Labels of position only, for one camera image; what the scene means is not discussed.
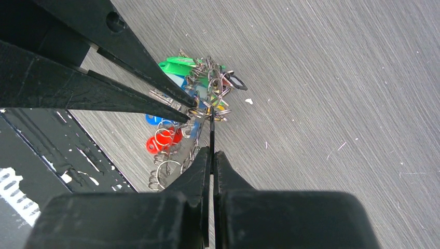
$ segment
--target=screw hole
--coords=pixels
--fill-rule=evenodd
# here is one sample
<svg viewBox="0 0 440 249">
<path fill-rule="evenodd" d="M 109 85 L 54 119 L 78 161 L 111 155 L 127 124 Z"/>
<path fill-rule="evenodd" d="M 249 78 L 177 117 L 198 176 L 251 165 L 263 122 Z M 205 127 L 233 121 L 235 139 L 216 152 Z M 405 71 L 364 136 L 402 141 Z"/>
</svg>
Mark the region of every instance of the screw hole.
<svg viewBox="0 0 440 249">
<path fill-rule="evenodd" d="M 107 27 L 114 33 L 120 33 L 127 28 L 127 24 L 124 22 L 122 17 L 120 17 L 119 14 L 114 11 L 108 13 L 106 23 Z"/>
</svg>

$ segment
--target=wood grain surface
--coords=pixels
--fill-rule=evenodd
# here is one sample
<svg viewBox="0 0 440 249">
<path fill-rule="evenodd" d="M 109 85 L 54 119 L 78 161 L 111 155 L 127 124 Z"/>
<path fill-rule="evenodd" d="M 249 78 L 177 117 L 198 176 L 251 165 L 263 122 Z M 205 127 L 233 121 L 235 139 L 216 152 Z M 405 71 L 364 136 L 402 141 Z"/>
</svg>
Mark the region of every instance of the wood grain surface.
<svg viewBox="0 0 440 249">
<path fill-rule="evenodd" d="M 346 191 L 383 248 L 439 248 L 439 1 L 113 2 L 157 61 L 183 48 L 246 82 L 216 149 L 253 186 Z M 83 67 L 149 89 L 94 51 Z M 74 113 L 148 191 L 144 116 Z"/>
</svg>

